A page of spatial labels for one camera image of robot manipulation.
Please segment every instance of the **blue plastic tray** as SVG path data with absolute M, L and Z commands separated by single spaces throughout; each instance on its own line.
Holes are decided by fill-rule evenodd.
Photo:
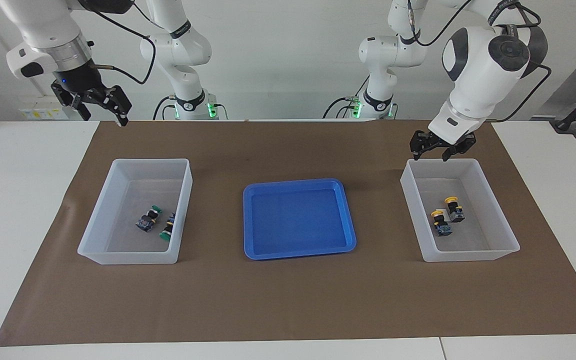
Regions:
M 356 245 L 344 187 L 335 178 L 244 190 L 244 251 L 252 260 L 347 253 Z

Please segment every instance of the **electronic component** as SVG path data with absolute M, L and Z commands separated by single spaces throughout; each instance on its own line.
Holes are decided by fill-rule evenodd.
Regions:
M 159 233 L 159 237 L 167 242 L 170 241 L 172 235 L 172 227 L 175 225 L 175 213 L 173 212 L 166 221 L 166 227 Z
M 157 224 L 157 218 L 162 213 L 162 209 L 158 208 L 157 206 L 153 205 L 146 214 L 142 215 L 140 219 L 138 219 L 137 228 L 144 230 L 148 233 L 150 230 L 153 229 L 153 226 Z
M 432 217 L 432 225 L 434 225 L 435 230 L 437 230 L 437 235 L 440 237 L 447 237 L 453 233 L 453 228 L 446 222 L 446 217 L 444 216 L 445 210 L 435 210 L 430 216 Z
M 457 196 L 450 196 L 447 197 L 443 202 L 448 205 L 448 218 L 450 219 L 451 223 L 461 223 L 466 219 L 464 216 L 464 208 L 459 206 L 457 203 Z

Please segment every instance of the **translucent plastic bin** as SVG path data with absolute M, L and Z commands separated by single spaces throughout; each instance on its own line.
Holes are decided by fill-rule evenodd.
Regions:
M 102 265 L 176 263 L 192 184 L 187 159 L 114 160 L 77 252 Z M 163 212 L 144 232 L 135 223 L 152 205 Z M 159 234 L 171 213 L 166 241 Z
M 519 243 L 475 159 L 408 160 L 401 176 L 419 248 L 426 262 L 496 260 L 519 251 Z M 430 214 L 446 209 L 444 199 L 459 198 L 466 219 L 450 223 L 439 236 Z

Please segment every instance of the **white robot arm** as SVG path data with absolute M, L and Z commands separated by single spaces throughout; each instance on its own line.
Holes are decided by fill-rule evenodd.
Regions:
M 428 0 L 413 0 L 411 5 L 417 21 Z M 365 119 L 383 119 L 393 105 L 397 75 L 392 68 L 420 66 L 426 58 L 426 48 L 414 41 L 409 25 L 407 0 L 393 0 L 388 24 L 397 36 L 372 36 L 359 46 L 359 59 L 370 71 L 368 87 L 359 98 L 360 107 L 355 116 Z
M 434 43 L 419 41 L 418 24 L 427 2 L 393 0 L 388 23 L 397 36 L 370 37 L 361 44 L 359 58 L 370 70 L 370 80 L 359 100 L 358 117 L 386 117 L 397 79 L 391 68 L 419 66 L 424 61 L 426 46 Z M 475 144 L 472 132 L 521 78 L 541 66 L 548 48 L 544 32 L 538 23 L 530 23 L 525 11 L 530 10 L 518 0 L 438 2 L 482 15 L 488 27 L 463 27 L 446 44 L 442 63 L 455 87 L 430 123 L 430 132 L 414 134 L 410 148 L 415 159 L 434 148 L 448 148 L 444 160 L 470 149 Z
M 440 1 L 449 7 L 464 4 Z M 446 44 L 443 68 L 455 87 L 428 125 L 430 132 L 414 134 L 415 159 L 434 148 L 447 148 L 444 161 L 465 153 L 476 142 L 473 132 L 546 57 L 546 35 L 528 20 L 518 0 L 473 0 L 464 9 L 484 16 L 489 27 L 462 27 Z
M 94 44 L 86 41 L 71 10 L 123 14 L 131 6 L 132 0 L 0 0 L 23 38 L 6 55 L 10 70 L 20 79 L 53 73 L 56 80 L 50 88 L 64 107 L 73 107 L 88 120 L 85 103 L 99 105 L 125 126 L 132 105 L 120 86 L 107 88 L 102 83 L 92 60 Z
M 212 119 L 217 117 L 213 106 L 217 98 L 202 88 L 199 75 L 191 66 L 208 63 L 213 50 L 186 16 L 180 0 L 148 0 L 152 21 L 165 33 L 150 39 L 157 47 L 155 64 L 166 75 L 174 89 L 175 108 L 179 119 Z M 141 54 L 153 56 L 153 48 L 143 40 Z

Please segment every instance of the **white table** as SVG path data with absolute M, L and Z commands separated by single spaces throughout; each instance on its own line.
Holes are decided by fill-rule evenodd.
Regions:
M 96 122 L 0 122 L 0 326 L 97 126 Z M 516 121 L 494 129 L 576 270 L 575 139 L 557 135 L 548 123 Z M 0 359 L 153 356 L 185 360 L 576 359 L 576 335 L 0 348 Z

